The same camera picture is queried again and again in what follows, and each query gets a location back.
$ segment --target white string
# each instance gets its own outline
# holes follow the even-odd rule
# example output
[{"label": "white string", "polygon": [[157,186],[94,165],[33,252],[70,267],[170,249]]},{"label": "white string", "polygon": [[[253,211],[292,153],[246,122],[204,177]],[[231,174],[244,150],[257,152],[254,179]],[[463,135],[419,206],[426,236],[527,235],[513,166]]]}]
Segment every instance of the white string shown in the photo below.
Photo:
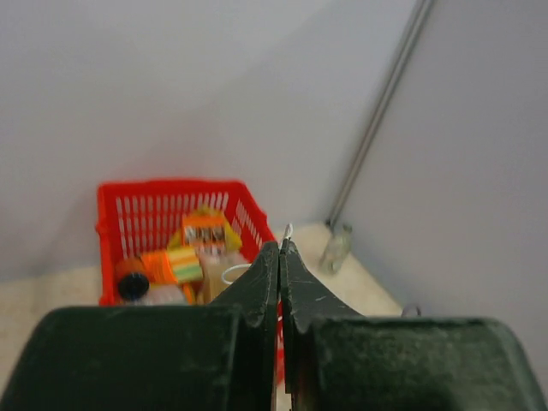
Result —
[{"label": "white string", "polygon": [[[292,235],[293,235],[293,224],[289,223],[288,225],[285,226],[285,232],[283,233],[283,237],[282,237],[282,240],[280,241],[279,247],[282,248],[283,240],[290,239]],[[234,281],[227,280],[226,275],[233,270],[238,270],[240,268],[249,268],[249,267],[251,267],[251,264],[239,264],[239,265],[234,265],[230,268],[227,268],[225,271],[223,271],[223,274],[221,274],[221,281],[225,283],[226,285],[231,285]]]}]

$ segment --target red plastic basket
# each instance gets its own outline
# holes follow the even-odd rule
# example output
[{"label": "red plastic basket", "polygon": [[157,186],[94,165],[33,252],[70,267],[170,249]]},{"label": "red plastic basket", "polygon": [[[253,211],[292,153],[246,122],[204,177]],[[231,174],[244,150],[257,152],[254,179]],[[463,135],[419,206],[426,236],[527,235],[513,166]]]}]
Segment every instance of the red plastic basket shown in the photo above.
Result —
[{"label": "red plastic basket", "polygon": [[[241,238],[241,255],[253,261],[264,242],[275,241],[246,185],[238,181],[152,180],[108,182],[97,191],[103,274],[102,306],[114,305],[118,293],[114,267],[128,256],[166,248],[181,227],[182,216],[202,205],[223,211]],[[277,327],[277,382],[283,380],[282,322]]]}]

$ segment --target floor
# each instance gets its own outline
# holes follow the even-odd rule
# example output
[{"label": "floor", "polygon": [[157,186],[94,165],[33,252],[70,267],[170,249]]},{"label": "floor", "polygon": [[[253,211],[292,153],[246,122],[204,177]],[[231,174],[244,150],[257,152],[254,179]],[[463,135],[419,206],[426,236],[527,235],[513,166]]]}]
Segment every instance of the floor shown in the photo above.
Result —
[{"label": "floor", "polygon": [[[350,255],[335,276],[317,265],[329,230],[313,224],[295,230],[293,240],[307,268],[338,298],[369,316],[399,315],[402,308]],[[96,305],[101,294],[98,266],[58,272],[0,284],[0,387],[4,387],[33,327],[49,311],[66,306]],[[288,410],[289,396],[278,387],[277,409]]]}]

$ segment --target bottle cap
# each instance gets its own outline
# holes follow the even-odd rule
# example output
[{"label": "bottle cap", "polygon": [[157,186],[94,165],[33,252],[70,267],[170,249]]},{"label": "bottle cap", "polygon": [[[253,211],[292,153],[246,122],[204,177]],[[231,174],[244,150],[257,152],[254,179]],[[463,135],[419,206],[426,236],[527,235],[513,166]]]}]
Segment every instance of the bottle cap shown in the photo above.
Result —
[{"label": "bottle cap", "polygon": [[131,272],[118,282],[118,294],[125,301],[136,301],[148,291],[148,278],[140,272]]}]

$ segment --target gray wall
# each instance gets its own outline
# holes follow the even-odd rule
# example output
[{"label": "gray wall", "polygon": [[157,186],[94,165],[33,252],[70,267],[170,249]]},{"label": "gray wall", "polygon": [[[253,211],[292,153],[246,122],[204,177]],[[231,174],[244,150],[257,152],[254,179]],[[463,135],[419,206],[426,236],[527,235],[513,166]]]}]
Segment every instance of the gray wall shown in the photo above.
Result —
[{"label": "gray wall", "polygon": [[97,263],[104,180],[235,177],[273,227],[323,219],[412,7],[0,2],[0,278]]},{"label": "gray wall", "polygon": [[432,10],[343,219],[401,302],[492,316],[548,388],[548,2]]}]

